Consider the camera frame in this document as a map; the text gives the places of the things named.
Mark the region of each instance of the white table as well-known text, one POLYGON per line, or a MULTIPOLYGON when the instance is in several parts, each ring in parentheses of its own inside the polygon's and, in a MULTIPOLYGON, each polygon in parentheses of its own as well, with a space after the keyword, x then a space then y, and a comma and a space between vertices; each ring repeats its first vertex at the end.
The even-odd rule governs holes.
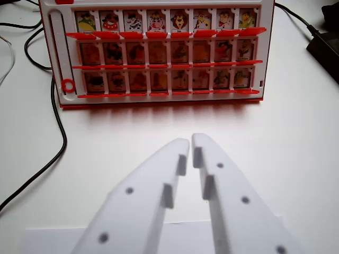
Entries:
MULTIPOLYGON (((316 28, 321 6, 336 0, 283 0, 316 28)), ((34 5, 0 6, 0 22, 35 24, 34 5)), ((0 217, 0 253, 19 254, 26 228, 87 226, 106 194, 170 140, 203 132, 217 140, 305 253, 336 253, 339 209, 339 85, 308 53, 307 39, 284 11, 274 12, 265 99, 253 104, 59 110, 69 144, 62 159, 0 217)), ((306 27, 297 26, 310 38, 306 27)), ((0 87, 0 202, 43 167, 62 139, 50 104, 50 74, 27 60, 33 32, 0 27, 16 63, 0 87)), ((50 65, 42 37, 30 47, 50 65)), ((10 51, 0 41, 0 74, 10 51)), ((198 170, 188 164, 166 222, 209 218, 198 170)))

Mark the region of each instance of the character card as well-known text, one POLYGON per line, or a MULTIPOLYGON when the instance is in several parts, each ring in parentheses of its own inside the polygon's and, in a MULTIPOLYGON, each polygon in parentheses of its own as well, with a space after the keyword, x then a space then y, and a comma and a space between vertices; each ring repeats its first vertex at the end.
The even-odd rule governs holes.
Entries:
POLYGON ((150 41, 148 43, 149 63, 160 65, 167 63, 167 50, 162 41, 150 41))
POLYGON ((189 89, 189 76, 185 70, 172 71, 172 91, 187 91, 189 89))
POLYGON ((210 44, 207 41, 193 41, 193 62, 210 61, 210 44))
POLYGON ((102 31, 119 33, 119 17, 114 11, 99 11, 100 25, 102 31))
POLYGON ((130 71, 129 87, 133 92, 147 92, 146 76, 142 71, 130 71))
POLYGON ((126 32, 142 33, 142 16, 137 10, 123 11, 123 22, 126 32))
POLYGON ((120 71, 107 72, 110 93, 126 92, 125 77, 120 71))
POLYGON ((85 82, 88 93, 104 93, 104 80, 99 72, 85 72, 85 82))
POLYGON ((194 29, 211 29, 211 16, 207 9, 194 9, 194 29))
POLYGON ((234 13, 231 9, 217 9, 217 31, 233 29, 234 13))
POLYGON ((74 12, 75 23, 78 32, 93 32, 95 28, 95 18, 89 11, 74 12))
POLYGON ((246 68, 235 69, 234 89, 249 88, 251 82, 251 73, 246 68))
POLYGON ((216 41, 214 62, 230 62, 232 57, 232 44, 229 40, 216 41))
POLYGON ((150 87, 152 92, 167 91, 167 75, 162 70, 150 72, 150 87))
POLYGON ((229 88, 229 72, 225 69, 214 70, 213 89, 229 88))
POLYGON ((252 8, 240 8, 239 28, 253 28, 256 26, 256 13, 252 8))
POLYGON ((107 65, 121 65, 122 51, 116 42, 105 42, 102 44, 107 65))
POLYGON ((251 40, 238 40, 237 41, 237 61, 253 60, 253 44, 251 40))
POLYGON ((189 31, 189 16, 184 9, 171 10, 171 32, 181 33, 189 31))
POLYGON ((126 42, 127 63, 129 65, 144 65, 145 51, 139 42, 126 42))
POLYGON ((171 62, 173 64, 186 64, 189 62, 189 46, 184 41, 171 42, 171 62))
POLYGON ((210 75, 206 70, 193 70, 193 90, 206 90, 209 88, 210 75))
POLYGON ((94 43, 79 43, 83 65, 99 65, 99 48, 94 43))
POLYGON ((148 31, 165 32, 166 16, 161 10, 147 10, 147 27, 148 31))

